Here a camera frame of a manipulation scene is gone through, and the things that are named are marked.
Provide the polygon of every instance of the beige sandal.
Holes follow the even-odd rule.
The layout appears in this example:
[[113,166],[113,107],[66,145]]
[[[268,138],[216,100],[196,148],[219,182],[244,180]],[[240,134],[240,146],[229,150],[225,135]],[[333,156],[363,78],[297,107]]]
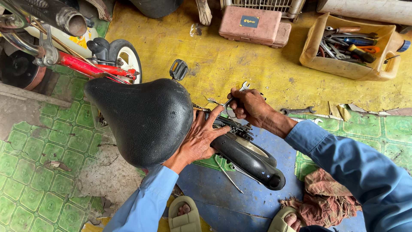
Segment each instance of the beige sandal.
[[[178,216],[179,208],[190,206],[190,212]],[[188,196],[180,196],[172,201],[169,207],[170,232],[202,232],[199,211],[193,199]]]
[[296,232],[285,222],[285,217],[288,213],[295,213],[300,219],[302,227],[305,226],[297,211],[293,207],[287,206],[279,210],[279,212],[275,215],[267,232]]

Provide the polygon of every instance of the pink tool case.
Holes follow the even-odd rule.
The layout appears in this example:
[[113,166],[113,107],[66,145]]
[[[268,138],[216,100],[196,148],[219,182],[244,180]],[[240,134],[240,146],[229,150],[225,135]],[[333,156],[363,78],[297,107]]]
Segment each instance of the pink tool case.
[[229,40],[272,44],[281,16],[279,11],[227,6],[219,34]]

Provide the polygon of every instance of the blue sleeve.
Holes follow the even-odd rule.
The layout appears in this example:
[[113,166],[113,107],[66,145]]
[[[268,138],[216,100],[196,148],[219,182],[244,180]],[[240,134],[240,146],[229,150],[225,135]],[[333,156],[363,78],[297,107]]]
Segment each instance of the blue sleeve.
[[362,205],[369,232],[412,231],[412,177],[361,142],[328,133],[305,120],[285,141],[346,186]]
[[159,165],[117,210],[103,232],[156,232],[179,175]]

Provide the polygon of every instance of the black bicycle saddle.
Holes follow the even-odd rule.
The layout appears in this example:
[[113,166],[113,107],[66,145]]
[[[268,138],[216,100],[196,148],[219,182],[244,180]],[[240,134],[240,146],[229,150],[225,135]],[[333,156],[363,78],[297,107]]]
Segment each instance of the black bicycle saddle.
[[189,93],[172,79],[126,85],[95,78],[84,93],[112,129],[120,154],[137,168],[169,159],[192,126]]

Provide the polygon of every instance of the white plastic crate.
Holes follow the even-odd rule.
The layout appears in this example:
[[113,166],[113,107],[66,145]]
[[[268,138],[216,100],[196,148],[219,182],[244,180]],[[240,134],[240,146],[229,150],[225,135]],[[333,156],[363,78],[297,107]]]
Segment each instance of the white plastic crate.
[[220,0],[222,10],[226,6],[247,7],[280,11],[282,18],[293,19],[295,23],[305,0]]

